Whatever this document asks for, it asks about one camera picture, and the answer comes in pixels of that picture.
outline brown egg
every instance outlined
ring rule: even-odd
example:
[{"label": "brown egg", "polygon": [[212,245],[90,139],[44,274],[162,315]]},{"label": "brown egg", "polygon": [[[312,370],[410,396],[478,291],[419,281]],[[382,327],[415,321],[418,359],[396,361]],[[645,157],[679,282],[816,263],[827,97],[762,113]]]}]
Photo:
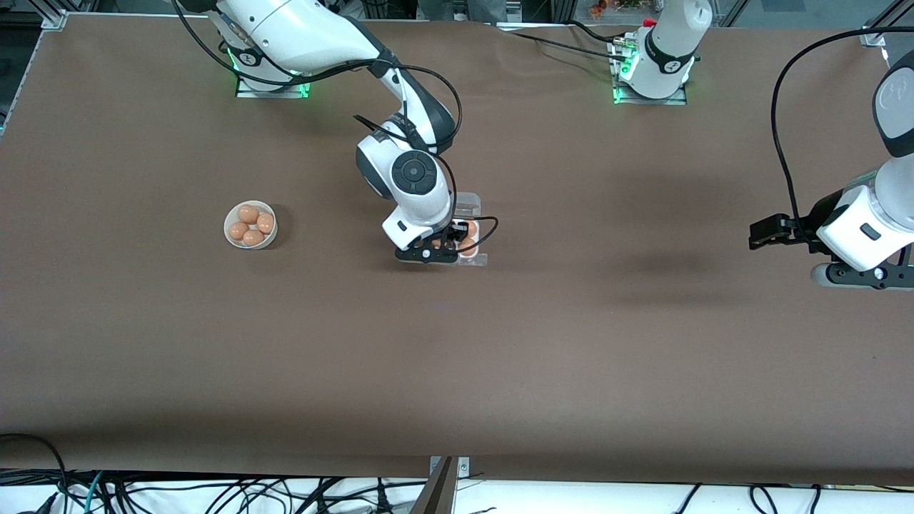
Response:
[{"label": "brown egg", "polygon": [[273,231],[274,222],[275,220],[273,219],[273,215],[269,212],[264,212],[257,217],[257,230],[260,230],[265,234],[269,234]]},{"label": "brown egg", "polygon": [[248,230],[244,233],[244,244],[256,246],[263,242],[263,233],[259,230]]},{"label": "brown egg", "polygon": [[244,233],[248,230],[250,230],[250,228],[247,223],[236,221],[228,227],[228,236],[235,241],[241,241],[241,238],[244,237]]},{"label": "brown egg", "polygon": [[469,229],[466,233],[466,237],[467,238],[476,237],[476,234],[479,233],[479,221],[470,220],[470,221],[466,222],[466,225],[467,225],[467,228]]},{"label": "brown egg", "polygon": [[473,241],[470,238],[466,238],[463,241],[460,241],[460,245],[457,247],[457,250],[464,257],[472,257],[476,253],[476,250],[478,250],[478,247],[472,248],[470,250],[465,249],[473,246],[474,244],[476,244],[476,241]]},{"label": "brown egg", "polygon": [[238,219],[244,221],[249,225],[257,223],[257,217],[260,215],[260,211],[252,205],[242,205],[238,209]]}]

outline table surface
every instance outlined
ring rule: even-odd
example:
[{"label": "table surface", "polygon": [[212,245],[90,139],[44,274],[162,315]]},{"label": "table surface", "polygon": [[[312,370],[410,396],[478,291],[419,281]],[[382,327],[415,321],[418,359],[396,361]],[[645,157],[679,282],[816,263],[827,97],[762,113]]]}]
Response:
[{"label": "table surface", "polygon": [[[355,167],[350,115],[397,108],[369,74],[238,100],[176,19],[71,16],[0,144],[0,428],[82,468],[414,476],[472,455],[492,477],[914,477],[911,296],[748,250],[749,224],[789,208],[774,79],[824,32],[711,30],[689,104],[652,107],[613,104],[604,60],[492,27],[371,29],[461,92],[446,156],[502,221],[489,265],[393,258],[393,205]],[[885,70],[846,40],[786,80],[803,209],[886,160]],[[221,233],[251,198],[278,211],[265,251]]]}]

